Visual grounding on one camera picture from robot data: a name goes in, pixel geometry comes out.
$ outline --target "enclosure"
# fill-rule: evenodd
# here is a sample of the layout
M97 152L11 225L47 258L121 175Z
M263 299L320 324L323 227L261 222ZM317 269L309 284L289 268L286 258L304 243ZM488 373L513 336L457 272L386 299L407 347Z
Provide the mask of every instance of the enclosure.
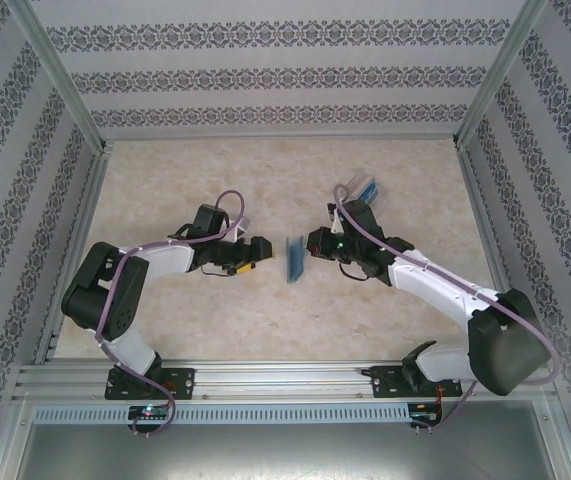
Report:
M479 388L418 436L404 415L434 398L373 395L362 370L465 335L336 262L287 283L287 238L359 170L386 235L527 295L554 383ZM146 284L138 330L196 373L177 426L133 438L141 402L104 399L113 364L63 294L96 242L163 240L229 188L275 258ZM571 478L571 1L0 0L0 478L54 469Z

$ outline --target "black cable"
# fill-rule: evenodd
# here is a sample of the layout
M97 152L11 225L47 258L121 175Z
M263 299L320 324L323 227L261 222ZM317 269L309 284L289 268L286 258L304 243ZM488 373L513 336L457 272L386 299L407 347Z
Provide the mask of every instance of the black cable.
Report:
M369 280L369 277L365 277L365 278L358 278L358 277L354 277L353 275L350 275L349 273L347 273L345 270L343 270L343 264L342 263L338 263L338 269L341 271L341 273L343 275L345 275L347 278L349 278L350 280L356 280L357 282L365 282L367 280Z
M229 275L224 275L222 273L214 273L214 272L206 272L205 270L203 270L203 266L201 265L201 273L203 275L210 275L212 277L225 277L225 278L229 278Z

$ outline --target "robotic arm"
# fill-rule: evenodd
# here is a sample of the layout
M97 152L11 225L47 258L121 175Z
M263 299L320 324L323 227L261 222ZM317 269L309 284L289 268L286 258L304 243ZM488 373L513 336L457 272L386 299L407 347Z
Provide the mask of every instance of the robotic arm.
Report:
M386 238L370 207L362 200L343 204L346 212L370 235L404 256L429 264L420 268L379 248L346 221L335 204L328 204L333 227L321 227L308 236L311 254L343 264L355 262L368 278L406 290L454 320L466 333L468 345L426 342L403 359L403 377L415 390L426 382L475 379L497 395L507 395L549 359L550 353L525 327L488 303L468 293L464 286L496 301L540 330L527 297L516 289L499 293L478 288L430 262L405 240ZM439 273L455 279L453 284Z
M256 262L272 257L272 244L263 237L252 237L249 244L241 236L249 225L242 217L225 237L216 240L173 244L171 240L194 240L221 232L223 223L229 225L227 213L211 205L202 205L194 222L183 225L168 237L167 246L142 250L125 263L103 331L103 345L114 358L131 370L156 383L162 377L161 357L145 343L132 325L145 282L176 273L194 271L205 264L221 267L223 274L236 275L253 269ZM61 309L79 327L96 332L109 289L105 282L114 278L116 268L125 252L105 242L92 246L72 283L67 289ZM152 394L149 385L129 377L128 390L145 396Z

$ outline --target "black mounting plate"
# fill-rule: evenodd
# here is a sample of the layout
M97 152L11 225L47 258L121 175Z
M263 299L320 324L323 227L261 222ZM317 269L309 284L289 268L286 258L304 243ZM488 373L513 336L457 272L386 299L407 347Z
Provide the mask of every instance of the black mounting plate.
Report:
M161 378L158 382L167 388L175 400L191 400L194 391L193 368L162 368ZM128 390L132 377L118 368L112 368L107 376L105 386L106 400L165 400L166 395L160 390L153 389L149 395L140 391Z
M415 391L403 378L402 365L376 365L361 370L361 373L372 379L374 398L416 398L438 396L438 385L443 389L443 397L460 397L463 389L460 382L443 380L438 383L428 382Z

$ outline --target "patterned wallpaper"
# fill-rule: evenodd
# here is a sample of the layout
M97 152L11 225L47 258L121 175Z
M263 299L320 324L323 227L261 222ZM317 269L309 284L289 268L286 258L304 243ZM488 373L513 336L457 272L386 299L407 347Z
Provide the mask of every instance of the patterned wallpaper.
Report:
M33 3L109 139L454 133L522 0Z
M563 357L571 428L571 1L547 4L468 146L510 282Z
M0 0L0 425L30 363L94 155Z

